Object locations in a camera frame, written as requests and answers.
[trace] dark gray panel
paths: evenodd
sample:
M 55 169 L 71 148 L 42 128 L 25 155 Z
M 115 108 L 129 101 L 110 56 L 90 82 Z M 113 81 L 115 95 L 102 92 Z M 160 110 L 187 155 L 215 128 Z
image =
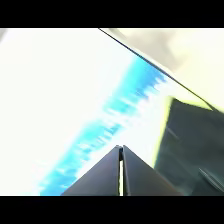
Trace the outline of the dark gray panel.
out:
M 123 146 L 124 192 L 128 196 L 180 196 L 162 176 Z
M 119 149 L 114 147 L 62 196 L 118 196 Z

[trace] screen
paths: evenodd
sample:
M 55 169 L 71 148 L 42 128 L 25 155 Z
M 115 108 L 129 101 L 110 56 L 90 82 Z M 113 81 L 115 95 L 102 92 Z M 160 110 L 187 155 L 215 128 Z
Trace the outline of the screen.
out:
M 98 29 L 8 29 L 0 92 L 1 195 L 58 196 L 115 145 L 154 167 L 172 99 L 209 109 Z

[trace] bright screen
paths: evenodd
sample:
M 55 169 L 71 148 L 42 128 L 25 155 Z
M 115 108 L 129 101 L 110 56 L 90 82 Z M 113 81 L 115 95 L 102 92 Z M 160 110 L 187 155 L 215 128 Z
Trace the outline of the bright screen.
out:
M 60 195 L 115 145 L 152 167 L 170 97 L 202 101 L 98 29 L 0 42 L 0 195 Z

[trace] blurred blue pattern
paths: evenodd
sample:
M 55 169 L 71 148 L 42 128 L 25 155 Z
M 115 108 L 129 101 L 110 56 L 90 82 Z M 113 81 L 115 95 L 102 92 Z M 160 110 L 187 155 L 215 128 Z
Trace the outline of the blurred blue pattern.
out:
M 103 112 L 112 117 L 116 116 L 116 113 L 129 117 L 136 116 L 137 104 L 141 99 L 148 97 L 145 91 L 156 94 L 157 90 L 153 87 L 158 80 L 165 82 L 164 75 L 135 56 L 135 60 L 129 66 L 122 82 L 112 97 L 105 102 L 102 108 Z M 91 152 L 101 150 L 123 128 L 116 119 L 113 119 L 108 125 L 103 118 L 93 120 L 84 127 L 64 157 L 40 183 L 39 186 L 42 189 L 40 195 L 57 196 L 64 192 L 76 181 L 75 175 L 82 167 L 82 161 L 88 161 Z

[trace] beige surface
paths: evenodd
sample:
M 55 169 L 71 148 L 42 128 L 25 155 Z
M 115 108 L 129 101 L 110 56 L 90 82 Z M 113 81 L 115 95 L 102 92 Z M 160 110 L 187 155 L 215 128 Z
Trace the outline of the beige surface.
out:
M 224 29 L 119 28 L 115 35 L 171 70 L 178 81 L 224 111 Z

